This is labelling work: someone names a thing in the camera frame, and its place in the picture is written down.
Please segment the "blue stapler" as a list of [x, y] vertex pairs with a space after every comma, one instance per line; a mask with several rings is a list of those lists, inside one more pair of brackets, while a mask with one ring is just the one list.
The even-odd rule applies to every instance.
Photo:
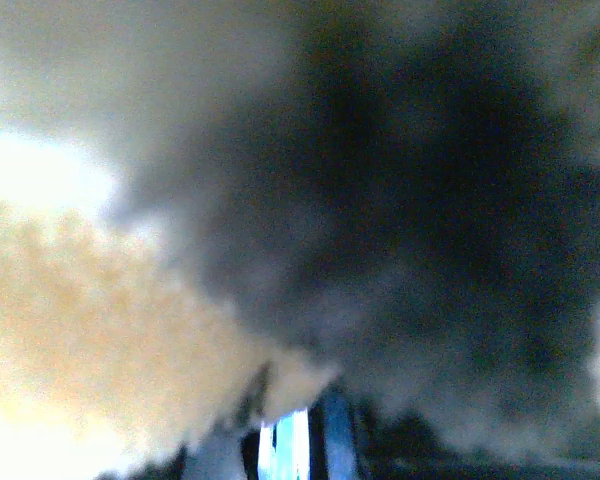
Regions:
[[243, 441], [249, 479], [361, 477], [350, 405], [330, 389], [310, 408], [294, 411]]

